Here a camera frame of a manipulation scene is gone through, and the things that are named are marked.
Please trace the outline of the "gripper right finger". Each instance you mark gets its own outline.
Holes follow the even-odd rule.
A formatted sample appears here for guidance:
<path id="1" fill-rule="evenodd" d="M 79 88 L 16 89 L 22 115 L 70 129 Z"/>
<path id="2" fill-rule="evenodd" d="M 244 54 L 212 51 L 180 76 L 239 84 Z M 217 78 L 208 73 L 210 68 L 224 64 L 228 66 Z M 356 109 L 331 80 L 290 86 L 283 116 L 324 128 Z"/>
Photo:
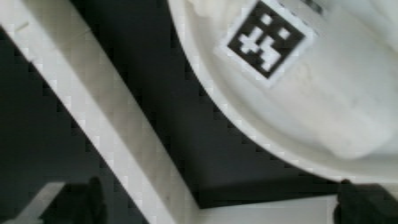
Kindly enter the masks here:
<path id="1" fill-rule="evenodd" d="M 334 224 L 398 224 L 398 199 L 381 184 L 340 183 Z"/>

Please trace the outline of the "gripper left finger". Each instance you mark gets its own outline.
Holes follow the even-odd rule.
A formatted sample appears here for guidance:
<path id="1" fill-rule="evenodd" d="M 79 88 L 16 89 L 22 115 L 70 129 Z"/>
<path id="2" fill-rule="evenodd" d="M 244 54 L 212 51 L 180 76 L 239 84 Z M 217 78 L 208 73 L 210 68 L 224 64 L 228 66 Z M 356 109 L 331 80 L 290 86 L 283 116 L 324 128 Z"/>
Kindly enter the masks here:
<path id="1" fill-rule="evenodd" d="M 50 182 L 0 224 L 107 224 L 107 218 L 104 186 L 93 177 L 88 183 Z"/>

